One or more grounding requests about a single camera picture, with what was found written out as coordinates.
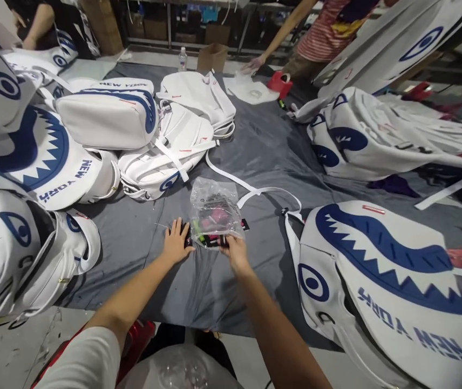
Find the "purple fabric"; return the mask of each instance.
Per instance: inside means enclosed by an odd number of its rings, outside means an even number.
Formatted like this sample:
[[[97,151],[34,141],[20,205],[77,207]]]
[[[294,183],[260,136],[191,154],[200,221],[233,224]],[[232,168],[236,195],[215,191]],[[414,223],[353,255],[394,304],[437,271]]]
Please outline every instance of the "purple fabric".
[[[371,189],[384,189],[388,193],[395,193],[397,195],[420,198],[420,195],[409,186],[407,181],[398,175],[370,182],[367,187]]]

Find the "hand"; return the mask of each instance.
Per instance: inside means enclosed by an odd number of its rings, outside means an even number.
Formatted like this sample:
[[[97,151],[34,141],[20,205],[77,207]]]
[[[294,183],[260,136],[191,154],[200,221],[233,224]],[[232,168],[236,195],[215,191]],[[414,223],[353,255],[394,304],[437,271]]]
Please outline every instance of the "hand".
[[[220,247],[220,251],[229,257],[229,263],[235,275],[252,272],[253,269],[249,264],[249,259],[247,259],[246,242],[232,235],[227,235],[226,240],[229,247]]]
[[[189,223],[186,223],[182,229],[182,219],[178,218],[173,221],[172,229],[165,231],[165,247],[162,251],[160,258],[169,261],[172,265],[177,262],[181,262],[188,256],[192,251],[195,251],[194,247],[184,248],[184,242],[188,235]]]
[[[262,54],[260,57],[251,59],[251,61],[247,65],[243,66],[242,69],[240,69],[240,71],[243,74],[251,74],[258,70],[260,66],[262,66],[265,63],[266,59],[267,58],[265,57],[265,54]]]
[[[15,25],[15,27],[19,28],[20,26],[22,26],[26,28],[26,23],[24,22],[22,16],[13,10],[11,10],[11,13],[13,14],[13,24]]]
[[[32,37],[27,37],[24,42],[22,42],[22,48],[25,50],[36,50],[37,41]]]

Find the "water bottle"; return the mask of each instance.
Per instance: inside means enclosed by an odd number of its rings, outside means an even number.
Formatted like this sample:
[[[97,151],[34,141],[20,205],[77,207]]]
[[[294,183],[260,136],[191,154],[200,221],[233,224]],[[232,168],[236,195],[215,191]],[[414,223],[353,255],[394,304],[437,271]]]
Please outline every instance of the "water bottle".
[[[188,56],[186,55],[186,48],[181,48],[179,53],[179,71],[186,71],[188,63]]]

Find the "gray cloth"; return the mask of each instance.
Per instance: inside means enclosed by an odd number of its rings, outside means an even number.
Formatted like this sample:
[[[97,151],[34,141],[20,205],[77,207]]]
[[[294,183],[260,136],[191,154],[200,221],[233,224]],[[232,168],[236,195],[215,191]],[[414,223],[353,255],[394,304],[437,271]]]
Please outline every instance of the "gray cloth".
[[[118,64],[111,77],[150,79],[159,90],[163,76],[176,69],[138,64]],[[462,247],[462,209],[433,205],[418,211],[418,201],[383,190],[368,189],[365,182],[329,177],[324,174],[310,146],[305,126],[294,124],[276,102],[252,106],[231,96],[236,107],[233,140],[222,141],[209,152],[219,168],[254,187],[278,186],[289,190],[303,204],[303,216],[315,207],[346,200],[366,200],[417,222],[445,236],[447,247]],[[119,194],[116,200],[77,206],[98,226],[103,259],[87,274],[77,277],[64,293],[60,305],[96,310],[137,271],[151,263],[162,250],[164,228],[175,217],[189,220],[191,182],[200,176],[229,182],[201,161],[190,173],[191,181],[179,179],[155,202],[138,203]],[[439,189],[429,187],[416,173],[404,177],[421,194]],[[238,186],[239,196],[247,191]],[[242,208],[249,224],[246,232],[249,260],[269,293],[313,347],[337,347],[305,323],[293,260],[284,232],[281,210],[296,204],[280,193],[255,196]],[[243,300],[228,259],[215,251],[197,247],[177,265],[158,287],[142,319],[252,336]]]

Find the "clear plastic bag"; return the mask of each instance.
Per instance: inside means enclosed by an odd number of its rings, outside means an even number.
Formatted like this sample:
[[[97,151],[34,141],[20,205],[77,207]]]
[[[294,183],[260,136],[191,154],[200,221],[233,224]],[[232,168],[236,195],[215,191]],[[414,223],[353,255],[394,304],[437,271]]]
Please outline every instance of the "clear plastic bag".
[[[233,235],[245,239],[234,183],[198,177],[193,183],[190,201],[193,241],[208,249],[218,250],[218,246],[226,245],[222,236]]]

